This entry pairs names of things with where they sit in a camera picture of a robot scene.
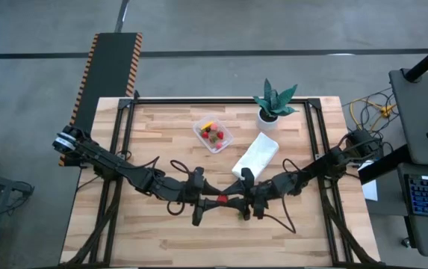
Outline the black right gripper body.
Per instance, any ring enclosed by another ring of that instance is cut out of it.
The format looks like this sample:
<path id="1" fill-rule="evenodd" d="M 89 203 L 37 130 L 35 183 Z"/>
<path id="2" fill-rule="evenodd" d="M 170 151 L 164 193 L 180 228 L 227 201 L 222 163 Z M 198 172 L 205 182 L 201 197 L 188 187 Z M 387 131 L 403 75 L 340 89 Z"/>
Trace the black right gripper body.
<path id="1" fill-rule="evenodd" d="M 254 185 L 255 177 L 247 167 L 241 169 L 241 176 L 244 178 L 245 209 L 242 213 L 243 218 L 249 220 L 253 216 L 261 220 L 265 216 L 264 210 L 268 207 L 268 185 Z"/>

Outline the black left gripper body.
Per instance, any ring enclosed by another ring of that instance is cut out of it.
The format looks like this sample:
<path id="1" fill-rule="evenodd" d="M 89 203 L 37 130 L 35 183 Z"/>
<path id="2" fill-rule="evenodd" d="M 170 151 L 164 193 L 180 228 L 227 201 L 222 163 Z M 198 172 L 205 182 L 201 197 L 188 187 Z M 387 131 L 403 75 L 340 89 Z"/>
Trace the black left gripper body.
<path id="1" fill-rule="evenodd" d="M 189 170 L 187 167 L 184 167 L 184 172 L 187 174 L 187 181 L 182 190 L 181 203 L 190 204 L 194 207 L 192 224 L 198 226 L 202 220 L 203 214 L 200 196 L 204 188 L 204 169 L 202 167 L 196 167 L 194 170 Z"/>

